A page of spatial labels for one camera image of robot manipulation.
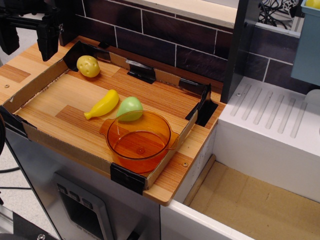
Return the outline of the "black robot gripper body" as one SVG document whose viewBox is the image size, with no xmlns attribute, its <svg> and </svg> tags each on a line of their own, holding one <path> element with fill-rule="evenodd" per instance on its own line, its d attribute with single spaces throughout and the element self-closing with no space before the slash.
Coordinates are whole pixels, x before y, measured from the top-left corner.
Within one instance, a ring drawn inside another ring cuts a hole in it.
<svg viewBox="0 0 320 240">
<path fill-rule="evenodd" d="M 2 0 L 0 31 L 23 28 L 36 30 L 40 25 L 62 31 L 61 10 L 51 0 Z"/>
</svg>

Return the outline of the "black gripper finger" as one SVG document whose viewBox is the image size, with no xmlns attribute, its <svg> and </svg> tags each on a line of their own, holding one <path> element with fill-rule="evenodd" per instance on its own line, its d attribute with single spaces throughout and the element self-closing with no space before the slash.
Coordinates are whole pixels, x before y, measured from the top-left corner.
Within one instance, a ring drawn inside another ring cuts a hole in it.
<svg viewBox="0 0 320 240">
<path fill-rule="evenodd" d="M 0 47 L 4 53 L 11 55 L 19 47 L 17 28 L 7 23 L 0 24 Z"/>
<path fill-rule="evenodd" d="M 42 60 L 48 61 L 58 51 L 59 32 L 54 26 L 40 23 L 36 28 L 38 49 Z"/>
</svg>

